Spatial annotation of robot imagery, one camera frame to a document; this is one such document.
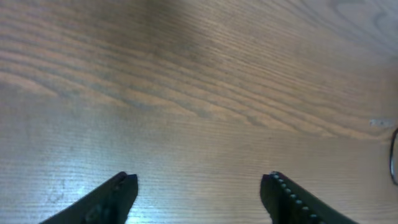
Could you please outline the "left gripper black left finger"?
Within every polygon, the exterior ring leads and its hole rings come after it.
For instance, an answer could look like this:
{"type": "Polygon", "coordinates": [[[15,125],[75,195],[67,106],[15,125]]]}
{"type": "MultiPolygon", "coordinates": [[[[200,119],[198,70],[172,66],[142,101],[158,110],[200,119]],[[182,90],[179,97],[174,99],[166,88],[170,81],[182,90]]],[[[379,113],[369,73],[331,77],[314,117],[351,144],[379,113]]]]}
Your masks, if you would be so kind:
{"type": "Polygon", "coordinates": [[[124,224],[138,190],[137,175],[120,172],[43,223],[124,224]]]}

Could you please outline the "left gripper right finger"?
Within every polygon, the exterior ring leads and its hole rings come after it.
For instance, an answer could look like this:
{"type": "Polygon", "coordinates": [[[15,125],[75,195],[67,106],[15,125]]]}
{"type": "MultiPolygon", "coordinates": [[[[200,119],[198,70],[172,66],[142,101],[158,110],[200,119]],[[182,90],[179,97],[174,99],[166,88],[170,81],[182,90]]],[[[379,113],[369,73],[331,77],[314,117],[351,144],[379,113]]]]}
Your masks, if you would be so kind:
{"type": "Polygon", "coordinates": [[[356,224],[281,172],[264,174],[259,193],[273,224],[356,224]]]}

